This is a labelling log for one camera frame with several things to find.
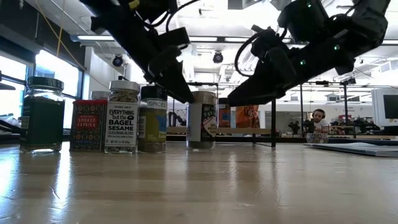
table surface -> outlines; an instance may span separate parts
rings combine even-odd
[[[299,144],[168,143],[136,155],[1,147],[0,223],[396,224],[398,160]]]

person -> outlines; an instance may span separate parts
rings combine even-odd
[[[329,124],[325,121],[326,113],[322,109],[316,109],[312,113],[314,132],[315,133],[328,133]]]

headphones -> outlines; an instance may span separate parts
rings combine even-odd
[[[312,114],[315,114],[315,112],[321,112],[323,114],[322,119],[326,118],[326,113],[323,109],[316,109],[315,111],[312,112]]]

black jar lid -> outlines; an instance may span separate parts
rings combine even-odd
[[[228,101],[228,98],[219,98],[218,99],[218,104],[229,104],[228,103],[229,101]]]
[[[62,91],[63,81],[47,77],[29,77],[27,79],[27,86],[29,88],[32,87],[54,88]]]
[[[148,98],[167,100],[167,92],[164,88],[157,85],[143,86],[141,88],[141,99]]]

security camera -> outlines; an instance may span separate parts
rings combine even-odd
[[[217,51],[214,54],[213,62],[214,63],[221,63],[221,62],[223,62],[223,60],[224,60],[223,54],[221,52]]]
[[[122,66],[123,65],[123,56],[122,55],[115,55],[114,56],[114,59],[113,59],[113,61],[112,61],[112,64],[115,66],[115,67],[120,67],[120,66]]]

